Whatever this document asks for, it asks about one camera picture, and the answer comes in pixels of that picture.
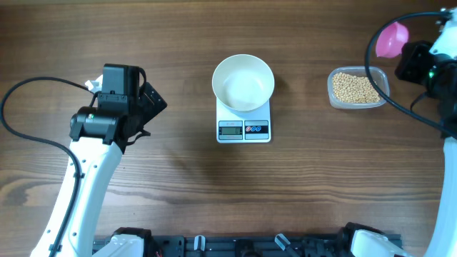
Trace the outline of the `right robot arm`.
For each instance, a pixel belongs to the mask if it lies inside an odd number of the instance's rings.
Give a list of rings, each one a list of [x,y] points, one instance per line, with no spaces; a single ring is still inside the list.
[[[432,43],[417,41],[405,44],[395,75],[403,81],[421,84],[425,97],[439,100],[440,125],[456,131],[456,60],[447,54],[432,54]],[[426,256],[456,255],[456,138],[447,132],[444,139],[444,178],[436,225]]]

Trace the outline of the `pink plastic scoop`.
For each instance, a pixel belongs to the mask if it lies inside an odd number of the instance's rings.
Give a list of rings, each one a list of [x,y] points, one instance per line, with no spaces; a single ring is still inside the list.
[[[377,57],[387,59],[397,57],[408,40],[409,31],[406,26],[398,22],[390,24],[377,39],[375,48]]]

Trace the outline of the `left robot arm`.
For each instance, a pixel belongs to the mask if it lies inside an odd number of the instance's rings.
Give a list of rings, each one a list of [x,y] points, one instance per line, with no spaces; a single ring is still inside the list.
[[[126,147],[167,107],[138,66],[105,64],[96,98],[71,118],[70,157],[33,256],[91,256],[106,190]]]

